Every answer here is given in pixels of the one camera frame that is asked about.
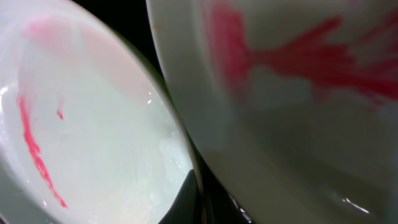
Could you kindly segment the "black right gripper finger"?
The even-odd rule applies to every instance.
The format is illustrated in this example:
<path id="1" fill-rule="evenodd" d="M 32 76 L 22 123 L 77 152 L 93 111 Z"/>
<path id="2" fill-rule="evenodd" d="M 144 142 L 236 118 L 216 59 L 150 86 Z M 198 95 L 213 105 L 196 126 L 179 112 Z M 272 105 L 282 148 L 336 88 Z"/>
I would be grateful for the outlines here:
<path id="1" fill-rule="evenodd" d="M 201 197 L 194 170 L 190 170 L 176 199 L 159 224 L 201 224 Z"/>

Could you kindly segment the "light blue plate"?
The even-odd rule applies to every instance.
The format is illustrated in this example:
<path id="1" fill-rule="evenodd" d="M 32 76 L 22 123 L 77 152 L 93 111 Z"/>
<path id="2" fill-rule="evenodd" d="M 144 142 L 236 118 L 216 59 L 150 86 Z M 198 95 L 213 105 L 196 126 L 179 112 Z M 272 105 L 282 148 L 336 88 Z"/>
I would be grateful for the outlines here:
<path id="1" fill-rule="evenodd" d="M 155 75 L 72 1 L 1 0 L 1 222 L 159 223 L 193 157 Z"/>

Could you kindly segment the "white plate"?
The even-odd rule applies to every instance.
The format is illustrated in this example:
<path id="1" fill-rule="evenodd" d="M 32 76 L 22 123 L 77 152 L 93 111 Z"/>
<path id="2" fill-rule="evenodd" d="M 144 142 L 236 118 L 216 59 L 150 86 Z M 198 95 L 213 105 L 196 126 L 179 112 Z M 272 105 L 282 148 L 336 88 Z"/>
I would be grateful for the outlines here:
<path id="1" fill-rule="evenodd" d="M 255 222 L 397 222 L 396 1 L 147 10 L 182 123 Z"/>

